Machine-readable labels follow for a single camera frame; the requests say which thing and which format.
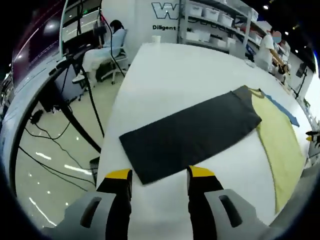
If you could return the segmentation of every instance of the white table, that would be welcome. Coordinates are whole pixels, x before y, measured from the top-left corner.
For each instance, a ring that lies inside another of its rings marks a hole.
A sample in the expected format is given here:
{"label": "white table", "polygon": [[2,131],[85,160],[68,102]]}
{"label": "white table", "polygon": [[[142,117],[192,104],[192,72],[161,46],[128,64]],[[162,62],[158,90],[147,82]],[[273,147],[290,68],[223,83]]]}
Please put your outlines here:
{"label": "white table", "polygon": [[[293,128],[307,156],[308,119],[272,75],[222,52],[148,43],[140,48],[115,100],[105,131],[97,184],[107,173],[132,169],[119,136],[242,85],[261,88],[297,117],[300,127]],[[255,206],[265,224],[274,220],[273,177],[256,130],[197,166],[212,170],[224,188],[233,189]],[[193,239],[186,170],[145,186],[134,173],[131,206],[129,240]]]}

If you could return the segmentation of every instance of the glossy floor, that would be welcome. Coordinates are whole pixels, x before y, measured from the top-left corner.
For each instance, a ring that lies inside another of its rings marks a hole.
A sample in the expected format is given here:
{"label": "glossy floor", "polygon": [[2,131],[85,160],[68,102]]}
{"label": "glossy floor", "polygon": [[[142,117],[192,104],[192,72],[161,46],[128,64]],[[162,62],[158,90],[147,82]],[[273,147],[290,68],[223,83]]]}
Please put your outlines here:
{"label": "glossy floor", "polygon": [[[111,85],[111,79],[106,79],[104,82],[98,83],[92,90],[94,102],[104,128],[107,126],[122,81],[123,77],[118,75],[116,84]],[[103,137],[89,94],[86,92],[81,101],[75,100],[70,106],[80,124],[101,146]],[[44,113],[37,125],[47,130],[52,138],[56,138],[66,128],[68,122],[62,112]],[[29,122],[26,129],[32,135],[48,136],[44,131],[39,130]],[[40,163],[86,181],[54,172],[61,178],[78,185],[76,186],[50,173],[49,171],[52,170],[48,171],[22,150],[18,151],[15,173],[17,197],[27,215],[40,229],[43,227],[52,228],[57,225],[64,218],[67,206],[80,198],[85,190],[92,191],[95,189],[92,172],[89,170],[89,161],[98,157],[98,152],[87,143],[71,124],[56,141],[78,163],[52,140],[31,136],[26,130],[23,132],[20,146]]]}

